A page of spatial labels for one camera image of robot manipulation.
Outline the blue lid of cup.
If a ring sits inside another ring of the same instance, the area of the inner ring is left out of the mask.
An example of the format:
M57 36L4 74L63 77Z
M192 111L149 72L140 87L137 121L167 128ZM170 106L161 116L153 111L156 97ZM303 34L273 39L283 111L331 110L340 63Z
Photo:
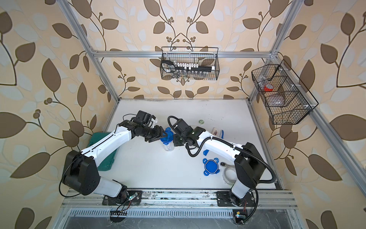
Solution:
M204 164L204 175L205 176L209 176L212 174L218 174L220 172L218 158L214 158L214 159L204 158L203 164Z
M165 129L165 133L166 133L165 137L161 138L160 140L163 144L168 145L173 142L174 133L170 127L167 127Z

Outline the clear toiletry cup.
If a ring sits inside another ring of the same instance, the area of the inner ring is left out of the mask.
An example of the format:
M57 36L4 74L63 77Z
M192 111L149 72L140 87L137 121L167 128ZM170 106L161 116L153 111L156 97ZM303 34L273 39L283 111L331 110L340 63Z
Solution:
M163 142L164 149L166 151L173 151L174 150L174 144L173 142Z

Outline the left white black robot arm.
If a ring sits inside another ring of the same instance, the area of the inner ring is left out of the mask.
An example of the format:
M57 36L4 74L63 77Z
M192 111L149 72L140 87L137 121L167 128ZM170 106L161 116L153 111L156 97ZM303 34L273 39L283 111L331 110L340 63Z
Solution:
M75 150L69 152L60 183L84 196L95 193L117 197L123 185L101 177L98 167L112 152L136 136L144 137L146 142L151 143L167 137L168 134L161 126L142 126L125 120L119 123L113 132L90 147L80 152Z

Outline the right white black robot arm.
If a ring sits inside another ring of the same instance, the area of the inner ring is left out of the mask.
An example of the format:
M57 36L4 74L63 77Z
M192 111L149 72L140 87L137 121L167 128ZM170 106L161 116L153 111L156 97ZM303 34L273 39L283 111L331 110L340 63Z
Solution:
M167 122L174 135L174 145L185 146L190 157L209 150L230 161L235 167L236 181L229 191L229 199L235 206L244 204L250 191L257 191L258 184L276 181L274 170L266 163L251 143L235 144L221 139L201 127L192 128L183 119L169 116Z

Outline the clear tape roll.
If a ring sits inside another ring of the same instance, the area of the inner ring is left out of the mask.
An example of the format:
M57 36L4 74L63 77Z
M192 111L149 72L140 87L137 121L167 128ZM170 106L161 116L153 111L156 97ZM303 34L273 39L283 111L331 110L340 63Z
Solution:
M224 182L228 185L233 185L237 180L235 167L226 167L223 172Z

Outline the green plastic tool case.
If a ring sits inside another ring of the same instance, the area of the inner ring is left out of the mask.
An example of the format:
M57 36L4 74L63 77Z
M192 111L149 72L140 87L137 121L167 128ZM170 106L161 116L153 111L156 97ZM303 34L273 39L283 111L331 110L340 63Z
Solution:
M98 133L94 133L92 134L92 137L89 140L89 144L87 146L87 148L89 148L90 146L94 145L95 143L97 143L98 141L102 140L103 138L105 138L106 136L108 136L110 134L110 132L105 133L105 132L98 132ZM109 171L112 168L112 165L114 163L114 159L115 159L115 155L116 155L116 149L109 154L101 163L100 165L97 167L98 171Z

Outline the red item in basket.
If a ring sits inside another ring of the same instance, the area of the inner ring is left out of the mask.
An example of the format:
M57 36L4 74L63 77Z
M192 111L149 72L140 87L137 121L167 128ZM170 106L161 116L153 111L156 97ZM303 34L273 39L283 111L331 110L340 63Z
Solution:
M263 91L264 92L272 92L274 90L274 86L272 84L265 84Z

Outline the white black socket rail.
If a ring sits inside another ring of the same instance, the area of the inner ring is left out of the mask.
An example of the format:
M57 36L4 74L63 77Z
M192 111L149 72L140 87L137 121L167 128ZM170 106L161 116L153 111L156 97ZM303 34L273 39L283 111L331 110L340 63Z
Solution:
M216 70L215 66L203 66L199 64L187 64L187 63L179 63L174 61L174 64L178 66L178 70L180 72L184 71L193 71L193 72L214 72Z

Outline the black handled scissors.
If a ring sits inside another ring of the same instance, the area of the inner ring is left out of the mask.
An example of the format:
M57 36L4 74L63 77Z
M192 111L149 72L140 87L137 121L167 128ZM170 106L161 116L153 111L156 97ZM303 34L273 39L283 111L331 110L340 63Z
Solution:
M169 60L162 60L160 68L163 69L165 73L174 73L178 70L178 66Z

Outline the aluminium front rail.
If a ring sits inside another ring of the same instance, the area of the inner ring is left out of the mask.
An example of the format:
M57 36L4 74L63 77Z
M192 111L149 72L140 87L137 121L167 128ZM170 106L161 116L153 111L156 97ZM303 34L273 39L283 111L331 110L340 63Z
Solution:
M259 190L246 195L241 206L230 202L226 189L130 189L129 194L140 192L132 201L132 208L173 209L250 209L257 202L260 210L297 210L295 198L287 190Z

